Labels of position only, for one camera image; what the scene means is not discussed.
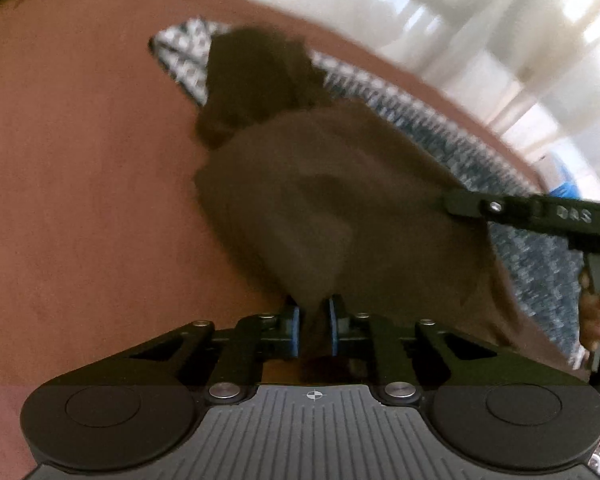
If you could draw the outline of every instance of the folded cloth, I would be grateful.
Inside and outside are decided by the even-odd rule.
[[[234,38],[240,48],[240,34],[222,36],[225,53]],[[222,79],[212,73],[222,70],[211,63],[216,41],[208,78],[229,87],[233,70]],[[241,70],[252,80],[260,76],[255,62]],[[231,102],[208,108],[213,94],[235,98],[209,87],[202,114],[223,131],[195,176],[198,199],[236,260],[276,280],[307,312],[304,359],[328,355],[318,307],[339,293],[352,312],[398,324],[433,318],[571,371],[516,305],[487,224],[444,211],[443,193],[461,184],[399,130],[347,99],[293,106],[263,121],[243,108],[250,125],[231,130],[230,120],[212,114],[230,110]],[[256,97],[242,104],[257,106]]]
[[[163,29],[149,42],[158,63],[197,106],[205,105],[208,97],[206,67],[212,38],[231,28],[199,16]],[[516,196],[541,192],[537,182],[513,166],[499,150],[491,148],[484,138],[460,128],[415,95],[341,59],[317,50],[309,53],[314,66],[325,73],[323,86],[332,98],[364,100],[467,189]],[[397,79],[402,76],[395,73]],[[570,357],[574,367],[579,367],[584,350],[578,342],[582,253],[570,251],[567,240],[560,237],[494,223],[489,231],[496,254],[509,274],[518,306]]]
[[[275,30],[238,28],[216,36],[209,51],[208,98],[196,132],[218,148],[236,130],[263,123],[285,110],[328,106],[324,73],[315,68],[301,41]]]

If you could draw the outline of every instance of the brown cloth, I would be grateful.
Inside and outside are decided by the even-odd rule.
[[[398,324],[435,319],[569,370],[514,302],[486,222],[444,211],[443,193],[461,184],[362,102],[312,107],[289,98],[286,111],[272,117],[265,110],[270,99],[305,94],[315,80],[282,69],[276,75],[272,59],[289,50],[264,33],[256,45],[257,37],[241,30],[212,42],[210,98],[201,119],[203,139],[218,149],[195,183],[234,257],[276,279],[307,310],[304,356],[328,354],[318,306],[338,293],[351,312],[382,314]],[[230,61],[238,56],[237,66]],[[303,52],[293,56],[308,62]],[[234,80],[265,80],[270,87],[248,92]],[[229,133],[228,125],[238,123],[222,112],[236,102],[242,128]],[[277,102],[273,108],[280,108]]]

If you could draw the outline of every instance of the white curtain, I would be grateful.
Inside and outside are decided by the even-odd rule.
[[[258,1],[415,73],[529,160],[568,138],[600,174],[600,0]]]

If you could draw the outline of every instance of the metal screw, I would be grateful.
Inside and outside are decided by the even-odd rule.
[[[240,394],[240,386],[233,383],[216,383],[209,388],[209,395],[216,399],[233,399]]]
[[[491,202],[489,204],[489,209],[491,209],[494,213],[502,213],[502,204],[500,202]]]
[[[389,383],[384,387],[384,392],[394,399],[407,399],[413,397],[418,389],[411,383]]]

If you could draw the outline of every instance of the finger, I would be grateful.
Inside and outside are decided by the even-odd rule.
[[[589,351],[600,344],[600,323],[586,321],[580,324],[580,343]]]
[[[589,269],[587,269],[587,267],[582,269],[582,272],[578,276],[578,282],[580,283],[580,286],[583,290],[589,290],[589,287],[591,286],[591,277],[589,275]]]
[[[600,322],[600,296],[583,292],[578,304],[580,322],[583,320],[596,320]]]

